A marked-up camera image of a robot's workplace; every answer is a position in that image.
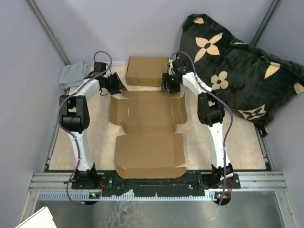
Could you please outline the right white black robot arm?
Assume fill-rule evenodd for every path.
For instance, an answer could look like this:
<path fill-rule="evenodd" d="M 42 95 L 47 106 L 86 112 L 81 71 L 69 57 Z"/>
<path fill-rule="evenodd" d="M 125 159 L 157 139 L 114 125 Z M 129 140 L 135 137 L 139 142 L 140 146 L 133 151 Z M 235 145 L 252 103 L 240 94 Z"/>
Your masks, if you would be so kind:
<path fill-rule="evenodd" d="M 197 116 L 201 124 L 207 126 L 213 146 L 212 155 L 212 185 L 223 188 L 232 178 L 234 171 L 224 144 L 223 121 L 224 105 L 219 101 L 221 92 L 206 85 L 193 70 L 186 67 L 183 60 L 168 60 L 168 72 L 162 74 L 161 91 L 174 94 L 181 90 L 180 86 L 188 88 L 197 96 Z"/>

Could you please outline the aluminium rail frame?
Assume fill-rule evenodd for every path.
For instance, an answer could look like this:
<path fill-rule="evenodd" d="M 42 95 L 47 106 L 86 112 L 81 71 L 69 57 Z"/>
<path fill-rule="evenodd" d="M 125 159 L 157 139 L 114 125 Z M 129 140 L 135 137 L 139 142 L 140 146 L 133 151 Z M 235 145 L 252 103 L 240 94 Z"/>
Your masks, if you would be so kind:
<path fill-rule="evenodd" d="M 299 228 L 280 171 L 238 171 L 225 193 L 206 171 L 178 179 L 124 180 L 102 171 L 94 189 L 66 191 L 68 172 L 35 173 L 21 214 L 47 206 L 64 228 Z"/>

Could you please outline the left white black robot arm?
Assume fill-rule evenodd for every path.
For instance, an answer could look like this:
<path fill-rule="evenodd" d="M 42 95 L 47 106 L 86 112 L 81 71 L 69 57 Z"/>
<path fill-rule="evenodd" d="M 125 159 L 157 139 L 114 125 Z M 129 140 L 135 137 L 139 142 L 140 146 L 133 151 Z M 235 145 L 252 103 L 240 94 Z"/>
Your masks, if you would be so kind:
<path fill-rule="evenodd" d="M 100 182 L 88 145 L 90 114 L 87 102 L 103 89 L 110 95 L 126 90 L 118 74 L 107 74 L 107 71 L 111 71 L 110 65 L 94 62 L 94 70 L 85 77 L 83 83 L 74 92 L 59 98 L 58 125 L 68 134 L 76 158 L 76 167 L 68 180 L 73 189 L 97 188 Z"/>

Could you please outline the grey folded cloth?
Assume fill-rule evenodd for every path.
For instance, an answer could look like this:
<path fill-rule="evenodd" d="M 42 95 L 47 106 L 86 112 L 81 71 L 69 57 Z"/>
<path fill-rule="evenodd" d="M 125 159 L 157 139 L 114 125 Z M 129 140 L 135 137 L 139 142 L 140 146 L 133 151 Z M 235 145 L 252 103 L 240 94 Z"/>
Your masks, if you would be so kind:
<path fill-rule="evenodd" d="M 67 65 L 64 67 L 60 79 L 58 81 L 61 89 L 68 89 L 70 87 L 80 86 L 84 78 L 89 73 L 89 65 L 80 61 L 75 64 Z"/>

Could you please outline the brown cardboard box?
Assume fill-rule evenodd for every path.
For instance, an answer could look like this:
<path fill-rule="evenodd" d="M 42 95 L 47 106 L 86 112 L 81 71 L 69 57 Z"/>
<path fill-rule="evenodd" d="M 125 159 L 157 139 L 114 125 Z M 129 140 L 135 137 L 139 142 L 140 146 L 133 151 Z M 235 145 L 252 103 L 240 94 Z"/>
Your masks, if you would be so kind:
<path fill-rule="evenodd" d="M 183 135 L 185 94 L 124 91 L 111 97 L 109 121 L 124 135 L 115 140 L 114 165 L 123 179 L 176 179 L 186 172 Z"/>
<path fill-rule="evenodd" d="M 168 62 L 168 57 L 130 56 L 125 74 L 127 85 L 161 87 Z"/>

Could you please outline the white board corner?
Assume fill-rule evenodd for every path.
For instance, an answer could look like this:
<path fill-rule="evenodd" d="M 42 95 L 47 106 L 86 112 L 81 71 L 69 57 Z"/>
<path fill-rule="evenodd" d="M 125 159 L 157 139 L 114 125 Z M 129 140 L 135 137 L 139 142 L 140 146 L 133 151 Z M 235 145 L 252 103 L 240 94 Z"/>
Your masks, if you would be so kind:
<path fill-rule="evenodd" d="M 17 228 L 57 228 L 57 226 L 49 208 L 42 207 L 25 221 L 20 223 Z"/>

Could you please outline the grey corner post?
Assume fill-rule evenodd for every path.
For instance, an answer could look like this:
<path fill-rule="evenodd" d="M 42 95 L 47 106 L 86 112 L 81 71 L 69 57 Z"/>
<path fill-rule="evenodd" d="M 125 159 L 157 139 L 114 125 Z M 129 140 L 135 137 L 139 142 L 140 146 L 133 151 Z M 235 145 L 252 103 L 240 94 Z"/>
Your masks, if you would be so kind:
<path fill-rule="evenodd" d="M 274 14 L 276 8 L 278 7 L 280 3 L 280 0 L 273 0 L 264 16 L 262 19 L 253 39 L 251 40 L 251 45 L 255 46 L 258 41 L 260 40 L 264 30 L 266 29 L 270 19 L 272 18 L 272 15 Z"/>
<path fill-rule="evenodd" d="M 65 65 L 70 65 L 70 61 L 68 59 L 66 52 L 64 51 L 63 47 L 60 45 L 59 40 L 56 38 L 55 33 L 53 32 L 52 28 L 45 19 L 37 3 L 34 0 L 25 0 L 25 2 L 28 4 L 29 8 L 31 9 L 34 16 L 38 20 L 47 38 L 51 42 L 56 53 L 58 54 L 59 58 L 62 60 L 62 62 Z"/>

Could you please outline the left grey corner post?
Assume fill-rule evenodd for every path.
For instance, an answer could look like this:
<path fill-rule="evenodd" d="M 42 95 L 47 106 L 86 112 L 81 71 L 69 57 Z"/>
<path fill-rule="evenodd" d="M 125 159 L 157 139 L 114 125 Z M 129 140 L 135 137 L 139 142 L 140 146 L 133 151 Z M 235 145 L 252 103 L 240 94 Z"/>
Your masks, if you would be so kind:
<path fill-rule="evenodd" d="M 62 60 L 62 62 L 65 65 L 70 65 L 70 61 L 68 59 L 66 52 L 64 51 L 63 47 L 60 45 L 59 40 L 56 38 L 55 33 L 53 32 L 52 28 L 45 19 L 37 3 L 34 0 L 25 0 L 25 2 L 28 4 L 29 8 L 31 9 L 34 16 L 38 20 L 47 38 L 51 42 L 56 53 L 58 54 L 59 58 Z"/>

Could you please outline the right grey corner post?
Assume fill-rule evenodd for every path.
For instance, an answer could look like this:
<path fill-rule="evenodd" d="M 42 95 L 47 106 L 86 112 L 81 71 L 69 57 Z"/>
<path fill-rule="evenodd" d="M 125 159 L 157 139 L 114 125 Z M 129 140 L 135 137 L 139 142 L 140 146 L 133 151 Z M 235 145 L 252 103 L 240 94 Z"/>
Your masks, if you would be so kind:
<path fill-rule="evenodd" d="M 278 7 L 280 3 L 280 0 L 273 0 L 264 16 L 262 19 L 253 39 L 251 40 L 251 45 L 255 46 L 258 41 L 260 40 L 264 30 L 266 29 L 270 19 L 272 18 L 272 15 L 274 14 L 276 8 Z"/>

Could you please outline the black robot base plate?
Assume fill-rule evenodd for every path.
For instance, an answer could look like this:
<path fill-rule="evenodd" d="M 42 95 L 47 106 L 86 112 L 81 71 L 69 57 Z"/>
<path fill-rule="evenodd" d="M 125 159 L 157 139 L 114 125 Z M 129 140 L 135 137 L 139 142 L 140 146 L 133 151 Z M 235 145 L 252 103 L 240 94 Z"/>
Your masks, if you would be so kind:
<path fill-rule="evenodd" d="M 217 189 L 215 202 L 226 205 L 230 201 L 231 191 L 240 189 L 239 177 L 236 173 L 228 179 L 228 183 L 224 187 L 212 185 L 211 172 L 200 170 L 187 170 L 176 179 L 124 179 L 116 171 L 101 171 L 97 174 L 100 178 L 97 188 L 89 189 L 96 190 L 89 195 L 93 201 L 97 201 L 101 197 L 121 197 L 130 191 L 140 199 L 205 197 L 206 191 Z M 68 181 L 65 184 L 67 187 L 72 187 L 72 183 Z"/>

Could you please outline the black plush flower cushion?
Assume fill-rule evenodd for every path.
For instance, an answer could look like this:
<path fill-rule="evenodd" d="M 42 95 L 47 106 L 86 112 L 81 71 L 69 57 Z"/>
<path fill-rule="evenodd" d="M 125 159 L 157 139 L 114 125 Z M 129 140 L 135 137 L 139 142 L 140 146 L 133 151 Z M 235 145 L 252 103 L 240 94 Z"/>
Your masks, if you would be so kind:
<path fill-rule="evenodd" d="M 206 14 L 191 14 L 182 25 L 180 53 L 186 66 L 239 117 L 263 136 L 275 112 L 304 91 L 304 68 L 248 44 Z"/>

